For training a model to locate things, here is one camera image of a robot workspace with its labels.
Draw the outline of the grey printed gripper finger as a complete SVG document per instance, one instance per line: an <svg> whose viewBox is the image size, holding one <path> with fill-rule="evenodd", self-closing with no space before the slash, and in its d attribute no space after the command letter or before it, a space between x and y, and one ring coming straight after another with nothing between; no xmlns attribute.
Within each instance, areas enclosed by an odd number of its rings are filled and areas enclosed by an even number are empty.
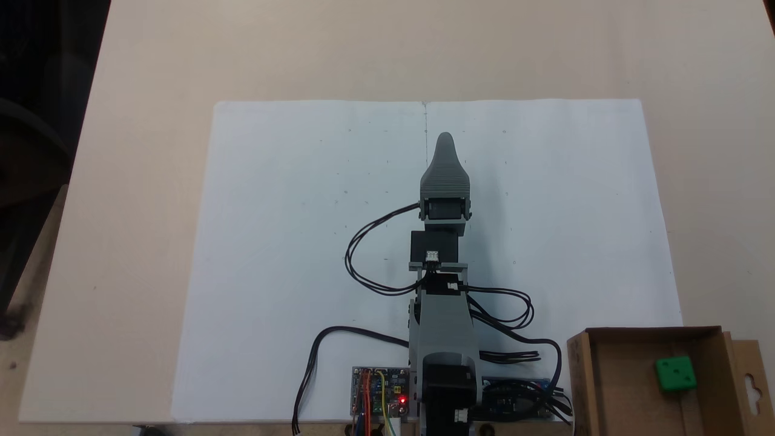
<svg viewBox="0 0 775 436"><path fill-rule="evenodd" d="M426 200L467 200L467 220L470 220L470 193L470 177L457 156L453 135L442 132L435 143L434 156L420 179L420 219L424 220Z"/></svg>

